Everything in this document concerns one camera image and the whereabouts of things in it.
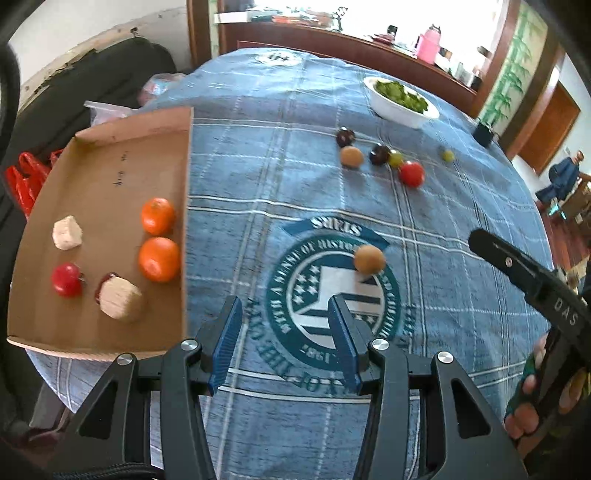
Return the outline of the right hand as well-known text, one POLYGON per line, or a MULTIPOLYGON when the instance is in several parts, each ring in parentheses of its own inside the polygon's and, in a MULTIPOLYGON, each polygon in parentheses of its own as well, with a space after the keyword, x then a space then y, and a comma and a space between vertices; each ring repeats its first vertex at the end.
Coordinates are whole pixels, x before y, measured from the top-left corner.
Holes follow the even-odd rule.
MULTIPOLYGON (((546 355, 547 336, 548 334, 543 335, 534 345, 524 366, 518 389, 507 406, 504 426, 512 440, 519 440, 524 435, 533 434, 539 426, 539 415, 532 400, 538 384, 537 372, 546 355)), ((589 373, 585 369, 579 370, 561 393, 557 407, 558 413, 569 414, 585 396, 584 390, 589 385, 589 373)))

